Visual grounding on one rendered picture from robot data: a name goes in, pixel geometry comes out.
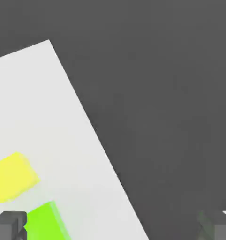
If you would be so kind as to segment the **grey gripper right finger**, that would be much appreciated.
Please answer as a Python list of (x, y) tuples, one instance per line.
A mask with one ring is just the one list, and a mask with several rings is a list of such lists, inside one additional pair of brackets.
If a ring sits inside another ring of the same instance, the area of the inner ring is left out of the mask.
[(226, 240), (226, 214), (220, 210), (202, 210), (197, 217), (197, 240)]

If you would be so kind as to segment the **small yellow cube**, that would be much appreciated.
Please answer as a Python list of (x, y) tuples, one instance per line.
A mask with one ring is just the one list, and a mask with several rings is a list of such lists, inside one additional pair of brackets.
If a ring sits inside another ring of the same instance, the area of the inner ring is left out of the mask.
[(39, 182), (28, 159), (14, 152), (0, 161), (0, 202), (9, 202)]

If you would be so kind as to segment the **small green cube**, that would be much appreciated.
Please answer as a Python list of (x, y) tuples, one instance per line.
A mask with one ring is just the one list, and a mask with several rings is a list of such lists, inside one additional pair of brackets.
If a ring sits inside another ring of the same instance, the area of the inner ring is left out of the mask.
[(71, 240), (55, 201), (27, 213), (27, 240)]

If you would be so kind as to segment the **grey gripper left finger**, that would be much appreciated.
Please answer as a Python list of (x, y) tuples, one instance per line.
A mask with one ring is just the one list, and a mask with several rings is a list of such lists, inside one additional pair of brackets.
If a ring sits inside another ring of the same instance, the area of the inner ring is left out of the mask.
[(4, 211), (0, 214), (0, 240), (27, 240), (27, 213)]

